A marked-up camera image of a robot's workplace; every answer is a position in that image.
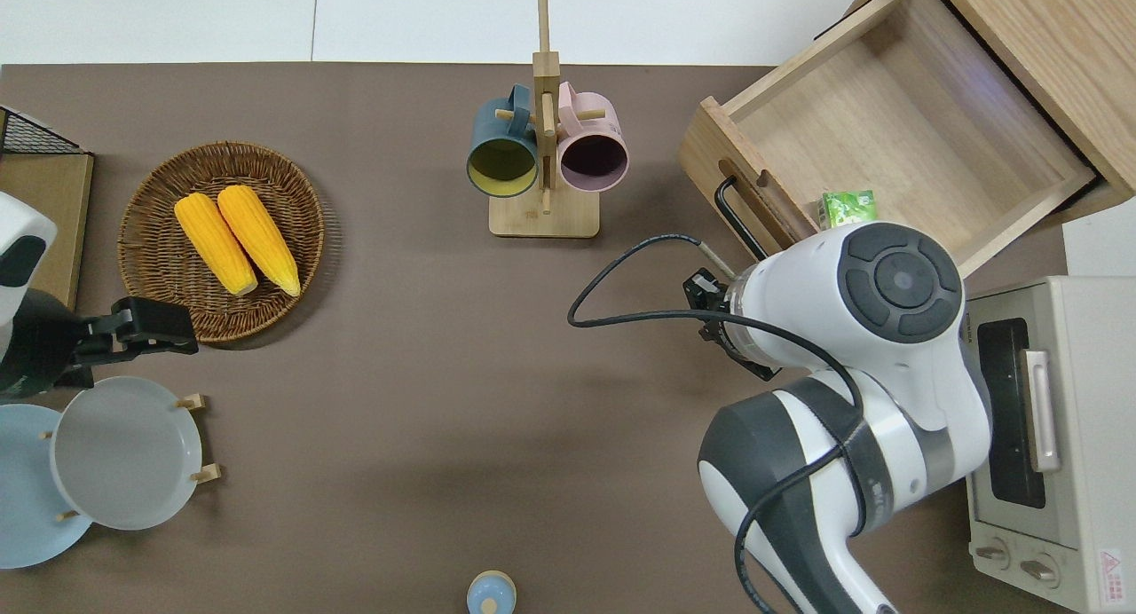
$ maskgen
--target oven door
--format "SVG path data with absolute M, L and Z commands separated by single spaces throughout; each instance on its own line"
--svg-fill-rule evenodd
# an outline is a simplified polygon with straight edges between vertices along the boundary
M 976 521 L 1078 549 L 1063 350 L 1047 282 L 967 302 L 963 342 L 989 391 L 989 458 L 970 476 Z

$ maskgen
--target drawer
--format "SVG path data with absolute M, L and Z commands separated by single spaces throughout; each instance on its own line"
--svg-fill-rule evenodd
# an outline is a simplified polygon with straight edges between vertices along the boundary
M 872 190 L 879 218 L 925 231 L 968 275 L 1096 173 L 942 0 L 871 0 L 720 105 L 679 163 L 763 250 L 819 229 L 822 192 Z

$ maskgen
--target oven handle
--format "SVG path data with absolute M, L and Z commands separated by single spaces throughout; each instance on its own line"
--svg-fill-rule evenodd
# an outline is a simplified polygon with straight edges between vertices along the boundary
M 1021 350 L 1026 381 L 1026 429 L 1029 431 L 1029 463 L 1035 472 L 1061 470 L 1053 396 L 1050 388 L 1050 355 L 1045 350 Z

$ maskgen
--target small green carton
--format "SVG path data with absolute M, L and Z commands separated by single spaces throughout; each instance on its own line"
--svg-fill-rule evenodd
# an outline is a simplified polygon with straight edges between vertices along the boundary
M 821 230 L 876 219 L 876 197 L 870 190 L 825 192 L 820 196 Z

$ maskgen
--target corn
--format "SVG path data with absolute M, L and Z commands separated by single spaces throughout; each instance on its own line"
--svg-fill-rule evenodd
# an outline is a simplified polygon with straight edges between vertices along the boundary
M 260 272 L 285 292 L 298 297 L 300 275 L 295 259 L 257 193 L 247 185 L 231 185 L 217 196 L 217 205 Z
M 191 193 L 174 205 L 174 215 L 225 290 L 241 297 L 257 287 L 249 259 L 244 258 L 212 199 L 201 192 Z

